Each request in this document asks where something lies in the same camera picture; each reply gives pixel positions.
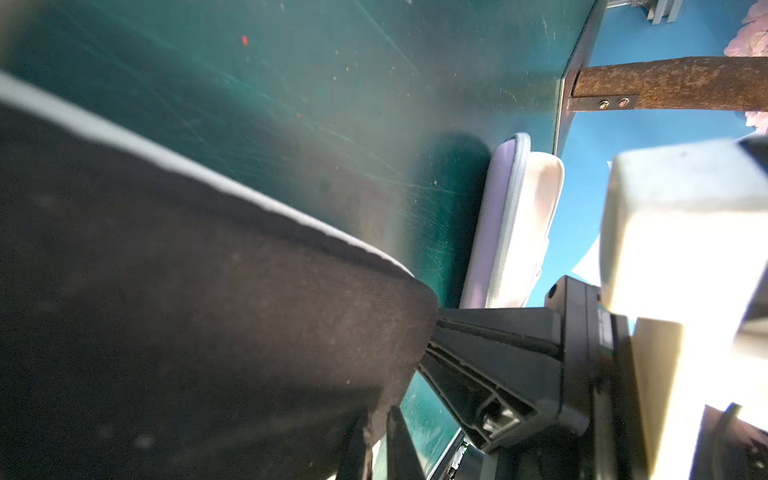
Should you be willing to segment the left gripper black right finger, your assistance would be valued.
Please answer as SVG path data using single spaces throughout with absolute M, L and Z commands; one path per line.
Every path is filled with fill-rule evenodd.
M 398 406 L 392 406 L 388 412 L 386 440 L 387 479 L 425 480 L 407 424 Z

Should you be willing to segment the black grey zippered umbrella case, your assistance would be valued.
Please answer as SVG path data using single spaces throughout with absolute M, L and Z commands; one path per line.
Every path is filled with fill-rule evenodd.
M 326 479 L 438 318 L 380 250 L 1 78 L 1 475 Z

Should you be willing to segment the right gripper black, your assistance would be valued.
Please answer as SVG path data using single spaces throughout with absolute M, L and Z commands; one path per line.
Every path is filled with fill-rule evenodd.
M 626 318 L 601 306 L 597 287 L 568 276 L 546 304 L 556 311 L 439 313 L 419 371 L 476 448 L 588 429 L 582 479 L 766 478 L 767 432 L 740 419 L 744 405 L 686 402 L 672 412 L 681 325 L 631 333 Z M 683 414 L 698 414 L 698 423 Z

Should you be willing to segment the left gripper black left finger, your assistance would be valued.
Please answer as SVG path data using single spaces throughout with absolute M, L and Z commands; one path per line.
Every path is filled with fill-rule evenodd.
M 373 453 L 370 414 L 364 411 L 354 424 L 336 473 L 336 480 L 371 480 Z

